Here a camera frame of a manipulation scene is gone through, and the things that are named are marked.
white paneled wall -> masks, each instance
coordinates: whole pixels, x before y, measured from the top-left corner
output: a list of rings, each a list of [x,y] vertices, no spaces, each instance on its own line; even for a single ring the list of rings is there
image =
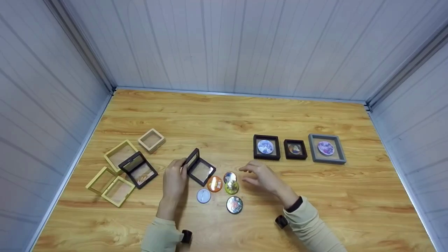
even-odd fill
[[[448,251],[448,44],[371,117],[437,251]]]
[[[43,1],[0,1],[0,251],[24,251],[108,93]]]
[[[446,0],[64,0],[118,86],[367,100]]]

black wristband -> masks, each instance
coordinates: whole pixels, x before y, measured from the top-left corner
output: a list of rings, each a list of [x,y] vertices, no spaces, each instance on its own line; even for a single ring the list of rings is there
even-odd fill
[[[288,207],[288,209],[285,209],[285,211],[287,213],[292,213],[292,212],[296,211],[300,207],[300,205],[302,205],[302,203],[303,203],[302,196],[299,196],[297,201],[294,202],[294,204],[292,206]]]

sleeve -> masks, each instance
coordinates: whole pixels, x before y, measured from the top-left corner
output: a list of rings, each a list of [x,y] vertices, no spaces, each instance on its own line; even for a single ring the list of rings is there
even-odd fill
[[[311,252],[347,252],[334,233],[319,218],[317,209],[305,197],[297,209],[283,210],[289,226]]]
[[[183,238],[174,221],[155,218],[146,228],[142,241],[142,252],[174,252]]]

orange badge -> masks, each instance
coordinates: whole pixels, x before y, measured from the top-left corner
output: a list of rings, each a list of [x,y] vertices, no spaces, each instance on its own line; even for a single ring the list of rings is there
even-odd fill
[[[208,179],[207,188],[212,192],[217,192],[223,188],[223,181],[218,176],[213,176]]]

hand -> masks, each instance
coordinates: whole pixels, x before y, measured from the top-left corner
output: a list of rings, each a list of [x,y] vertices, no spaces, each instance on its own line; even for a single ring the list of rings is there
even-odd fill
[[[174,219],[174,212],[187,184],[187,169],[181,167],[184,161],[185,158],[175,159],[165,169],[164,195],[155,215],[158,218],[165,220]]]
[[[263,163],[252,160],[239,169],[249,173],[255,173],[256,178],[243,177],[243,181],[261,187],[277,196],[287,209],[291,207],[299,196],[274,173],[271,168]]]

